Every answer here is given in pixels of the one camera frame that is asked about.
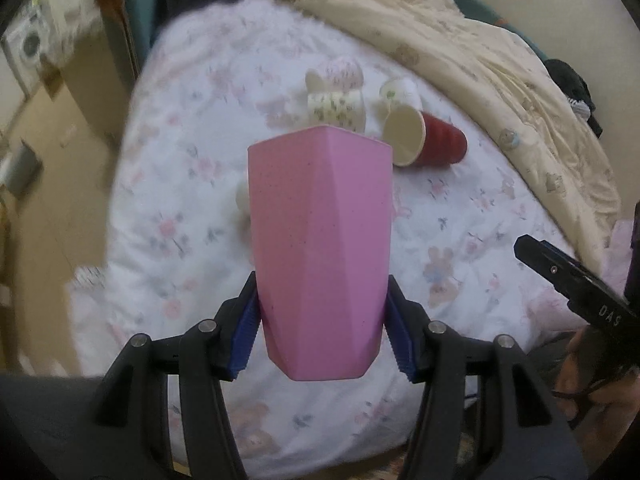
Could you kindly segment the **person's right hand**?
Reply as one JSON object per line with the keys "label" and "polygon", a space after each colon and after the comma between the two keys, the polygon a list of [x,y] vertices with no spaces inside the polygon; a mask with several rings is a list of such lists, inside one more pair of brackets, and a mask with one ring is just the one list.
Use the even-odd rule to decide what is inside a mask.
{"label": "person's right hand", "polygon": [[605,336],[592,326],[580,330],[576,336],[576,344],[570,342],[565,348],[552,389],[561,408],[572,408],[566,415],[572,429],[594,408],[590,399],[593,393],[639,370],[634,355],[616,338]]}

